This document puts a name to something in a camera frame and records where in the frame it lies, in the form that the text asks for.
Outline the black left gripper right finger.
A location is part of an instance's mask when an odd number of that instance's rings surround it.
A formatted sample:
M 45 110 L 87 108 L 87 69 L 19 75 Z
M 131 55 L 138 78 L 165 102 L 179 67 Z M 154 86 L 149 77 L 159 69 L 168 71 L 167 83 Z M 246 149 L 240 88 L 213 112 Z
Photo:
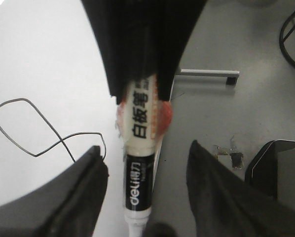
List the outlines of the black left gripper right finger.
M 186 167 L 198 237 L 295 237 L 295 211 L 243 182 L 197 140 Z

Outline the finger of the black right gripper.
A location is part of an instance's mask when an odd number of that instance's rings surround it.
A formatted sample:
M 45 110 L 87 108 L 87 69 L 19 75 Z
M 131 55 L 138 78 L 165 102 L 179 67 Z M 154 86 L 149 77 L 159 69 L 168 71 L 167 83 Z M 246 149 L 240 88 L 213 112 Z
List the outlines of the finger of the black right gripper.
M 84 0 L 111 96 L 125 97 L 130 82 L 157 72 L 157 0 Z
M 156 75 L 158 99 L 170 100 L 175 72 L 205 0 L 148 0 L 147 75 Z

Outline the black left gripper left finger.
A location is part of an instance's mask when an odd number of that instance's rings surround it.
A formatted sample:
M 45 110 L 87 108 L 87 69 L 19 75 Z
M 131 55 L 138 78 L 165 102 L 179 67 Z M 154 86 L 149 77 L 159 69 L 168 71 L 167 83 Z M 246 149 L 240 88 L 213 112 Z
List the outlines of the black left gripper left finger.
M 90 237 L 108 186 L 100 147 L 50 182 L 0 206 L 0 237 Z

